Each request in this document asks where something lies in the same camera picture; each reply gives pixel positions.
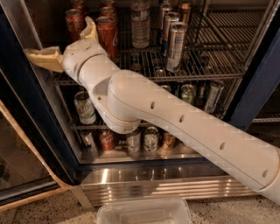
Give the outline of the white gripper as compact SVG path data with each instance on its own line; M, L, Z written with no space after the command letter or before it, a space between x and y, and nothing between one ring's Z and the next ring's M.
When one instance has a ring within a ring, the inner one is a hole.
M85 17L86 27L80 33L80 40L68 45L63 55L58 46L51 46L41 50L24 49L27 59L35 66L65 73L77 83L83 64L97 55L107 56L106 51L98 43L98 32L95 21Z

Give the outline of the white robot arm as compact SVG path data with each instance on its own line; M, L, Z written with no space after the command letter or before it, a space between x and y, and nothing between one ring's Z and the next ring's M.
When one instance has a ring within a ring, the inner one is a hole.
M173 134L256 193L280 203L280 150L170 94L139 73L120 69L95 39L86 19L80 39L61 51L57 46L25 49L38 67L64 72L83 86L103 121L128 134L142 120Z

